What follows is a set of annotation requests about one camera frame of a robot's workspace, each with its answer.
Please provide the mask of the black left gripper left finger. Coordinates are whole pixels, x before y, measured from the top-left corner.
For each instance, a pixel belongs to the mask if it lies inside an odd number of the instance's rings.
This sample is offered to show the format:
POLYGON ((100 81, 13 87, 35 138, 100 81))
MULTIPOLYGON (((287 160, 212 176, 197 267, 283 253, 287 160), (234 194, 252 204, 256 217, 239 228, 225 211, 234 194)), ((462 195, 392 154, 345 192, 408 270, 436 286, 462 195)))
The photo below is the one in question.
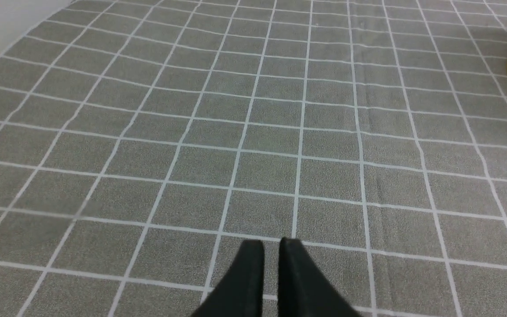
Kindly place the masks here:
POLYGON ((265 250, 260 240, 242 241, 229 269, 192 317, 261 317, 265 250))

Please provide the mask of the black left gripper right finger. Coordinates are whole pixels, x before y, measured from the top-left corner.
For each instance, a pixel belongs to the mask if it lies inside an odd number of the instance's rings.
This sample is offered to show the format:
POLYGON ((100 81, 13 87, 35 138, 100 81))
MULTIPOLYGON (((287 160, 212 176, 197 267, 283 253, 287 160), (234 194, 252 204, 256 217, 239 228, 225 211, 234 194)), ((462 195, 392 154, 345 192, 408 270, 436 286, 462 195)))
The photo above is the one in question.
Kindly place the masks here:
POLYGON ((336 291, 298 239, 279 243, 278 315, 280 317, 359 317, 336 291))

